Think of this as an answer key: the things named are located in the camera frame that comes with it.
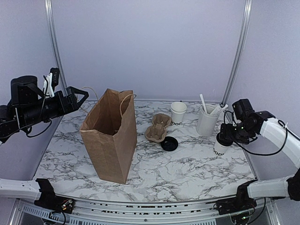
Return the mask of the black cup lid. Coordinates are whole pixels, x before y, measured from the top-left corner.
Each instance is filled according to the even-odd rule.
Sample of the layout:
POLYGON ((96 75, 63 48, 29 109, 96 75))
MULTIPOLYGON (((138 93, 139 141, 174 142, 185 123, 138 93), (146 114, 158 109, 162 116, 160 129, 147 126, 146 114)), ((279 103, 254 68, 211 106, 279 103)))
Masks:
POLYGON ((221 133, 217 134, 216 140, 219 144, 229 147, 233 144, 232 140, 226 139, 226 138, 221 138, 221 133))

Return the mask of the white paper coffee cup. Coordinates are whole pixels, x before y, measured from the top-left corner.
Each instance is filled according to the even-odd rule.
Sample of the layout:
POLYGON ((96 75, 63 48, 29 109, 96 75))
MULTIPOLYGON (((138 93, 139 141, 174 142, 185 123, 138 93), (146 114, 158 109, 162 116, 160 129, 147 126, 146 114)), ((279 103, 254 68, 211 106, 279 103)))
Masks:
POLYGON ((218 157, 223 156, 231 145, 232 142, 220 142, 216 140, 215 145, 213 147, 213 153, 218 157))

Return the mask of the brown paper bag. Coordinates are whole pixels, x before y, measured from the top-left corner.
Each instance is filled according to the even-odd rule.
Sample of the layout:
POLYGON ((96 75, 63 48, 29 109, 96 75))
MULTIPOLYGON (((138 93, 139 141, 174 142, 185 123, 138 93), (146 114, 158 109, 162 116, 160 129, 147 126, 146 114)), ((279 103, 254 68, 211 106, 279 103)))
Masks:
POLYGON ((133 91, 107 89, 80 134, 98 177, 125 184, 137 144, 133 91))

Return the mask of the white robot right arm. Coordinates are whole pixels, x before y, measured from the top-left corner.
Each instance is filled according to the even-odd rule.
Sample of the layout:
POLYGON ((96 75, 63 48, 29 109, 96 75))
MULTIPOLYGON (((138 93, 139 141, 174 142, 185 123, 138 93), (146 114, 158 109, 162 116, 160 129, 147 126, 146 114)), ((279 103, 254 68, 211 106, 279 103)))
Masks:
MULTIPOLYGON (((237 123, 223 122, 216 136, 214 153, 223 155, 233 144, 241 147, 253 156, 271 157, 283 153, 300 168, 300 138, 292 132, 286 123, 277 119, 268 111, 255 111, 248 99, 240 99, 233 103, 233 117, 237 123), (270 152, 251 152, 246 145, 255 142, 259 137, 275 147, 270 152)), ((257 198, 282 199, 294 201, 300 199, 300 172, 282 178, 269 180, 251 180, 237 187, 236 195, 217 202, 219 210, 245 210, 256 206, 257 198)))

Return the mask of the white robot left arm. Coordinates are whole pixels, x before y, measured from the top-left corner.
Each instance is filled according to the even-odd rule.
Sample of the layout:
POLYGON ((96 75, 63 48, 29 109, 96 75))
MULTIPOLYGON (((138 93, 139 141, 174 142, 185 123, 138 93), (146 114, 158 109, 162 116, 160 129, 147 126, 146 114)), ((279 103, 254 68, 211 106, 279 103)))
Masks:
MULTIPOLYGON (((44 87, 37 86, 37 77, 21 76, 11 81, 11 100, 0 107, 0 142, 5 143, 13 134, 23 131, 32 138, 32 127, 40 122, 52 124, 52 120, 77 111, 89 94, 74 87, 67 87, 67 95, 54 92, 58 74, 44 76, 44 87)), ((34 204, 50 210, 67 210, 73 201, 55 194, 47 179, 0 180, 0 196, 32 199, 34 204)))

